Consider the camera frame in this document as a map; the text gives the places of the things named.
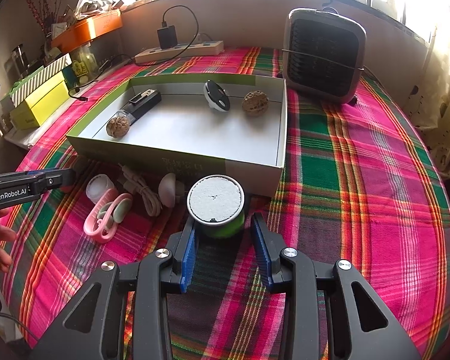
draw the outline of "black charger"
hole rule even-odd
[[[162,50],[171,49],[179,44],[176,40],[175,26],[167,26],[166,21],[162,21],[162,28],[157,30],[157,35]]]

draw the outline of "human hand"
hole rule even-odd
[[[0,218],[8,215],[9,212],[10,208],[0,210]],[[0,241],[12,242],[15,238],[17,238],[17,234],[11,228],[0,225]],[[8,273],[11,265],[12,257],[0,246],[0,271]]]

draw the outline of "heater grille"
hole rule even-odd
[[[287,66],[291,81],[337,97],[348,93],[359,52],[354,33],[297,19],[291,25],[289,50],[294,51],[289,52]]]

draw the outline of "black and white toy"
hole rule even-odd
[[[203,87],[203,93],[210,108],[221,112],[230,110],[230,99],[222,87],[216,82],[208,80]]]

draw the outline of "green box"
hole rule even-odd
[[[229,112],[211,109],[203,94],[207,80],[228,94]],[[137,120],[123,138],[106,133],[108,120],[134,95],[156,89],[162,101]],[[268,110],[252,117],[241,103],[249,92],[267,94]],[[194,182],[225,174],[246,192],[275,195],[285,160],[287,90],[283,79],[224,73],[136,77],[97,103],[67,134],[78,154],[121,163],[160,176],[174,172]]]

